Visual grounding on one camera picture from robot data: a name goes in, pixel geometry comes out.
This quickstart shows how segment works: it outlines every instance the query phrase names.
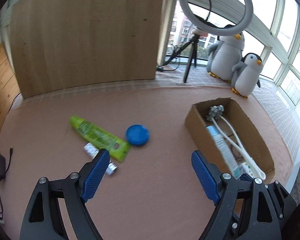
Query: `white ring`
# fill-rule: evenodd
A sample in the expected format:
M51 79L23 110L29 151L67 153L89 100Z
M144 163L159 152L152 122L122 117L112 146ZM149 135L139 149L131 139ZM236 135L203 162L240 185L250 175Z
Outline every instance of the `white ring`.
M252 21L253 17L253 5L251 0L244 0L245 3L245 10L244 16L242 20L235 26L226 28L226 29L218 29L211 26L206 25L205 23L201 22L191 11L188 5L188 0L179 0L183 13L186 17L195 25L197 28L211 33L213 35L218 36L232 36L244 31Z

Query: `cardboard box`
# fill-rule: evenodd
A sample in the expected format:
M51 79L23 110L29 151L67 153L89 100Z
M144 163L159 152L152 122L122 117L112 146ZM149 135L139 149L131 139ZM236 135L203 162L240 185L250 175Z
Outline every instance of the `cardboard box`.
M238 103L230 98L218 98L194 104L186 117L185 125L188 128L192 139L196 143L198 149L203 153L207 160L214 163L221 172L229 173L229 169L223 160L221 153L216 147L214 140L207 126L213 125L205 119L211 106L223 105L225 110L223 117L227 119L237 132L246 151L254 159L257 165L265 172L266 181L269 183L274 176L274 162L271 154L262 139L256 127L253 125L249 117L241 109ZM220 128L230 136L232 133L226 128L224 121L218 121Z

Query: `blue cap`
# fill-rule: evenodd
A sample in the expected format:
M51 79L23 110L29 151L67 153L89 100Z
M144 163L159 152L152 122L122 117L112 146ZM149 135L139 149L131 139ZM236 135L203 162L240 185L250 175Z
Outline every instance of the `blue cap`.
M212 136L215 136L217 134L220 134L219 131L217 130L217 128L214 126L214 125L209 125L207 126L207 130L209 131L209 133L212 135Z
M149 132L143 125L134 124L127 129L126 137L131 145L142 146L149 140Z

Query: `tripod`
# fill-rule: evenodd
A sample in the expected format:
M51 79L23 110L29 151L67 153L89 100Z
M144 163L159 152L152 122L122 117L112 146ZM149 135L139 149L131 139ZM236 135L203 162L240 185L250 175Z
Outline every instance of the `tripod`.
M186 72L185 75L183 77L183 82L186 83L187 82L187 78L189 75L189 71L190 71L190 67L192 64L192 60L194 59L194 66L197 66L197 49L198 49L198 41L199 41L200 36L198 34L194 34L194 36L191 38L191 40L189 40L187 43L185 43L178 51L174 52L171 57L165 62L163 63L163 66L168 65L174 58L176 58L177 56L179 56L181 54L181 52L188 47L191 44L191 50L190 50L190 57L187 63L187 67L186 67Z

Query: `blue gripper pad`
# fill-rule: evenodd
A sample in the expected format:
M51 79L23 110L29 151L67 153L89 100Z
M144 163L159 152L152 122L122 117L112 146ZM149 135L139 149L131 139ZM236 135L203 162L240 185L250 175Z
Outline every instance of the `blue gripper pad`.
M217 183L196 151L191 155L191 164L207 198L216 205L220 200Z
M102 180L102 177L105 174L106 169L108 168L109 163L109 152L104 151L83 183L83 192L81 194L81 199L84 203L93 198L99 187L100 181Z

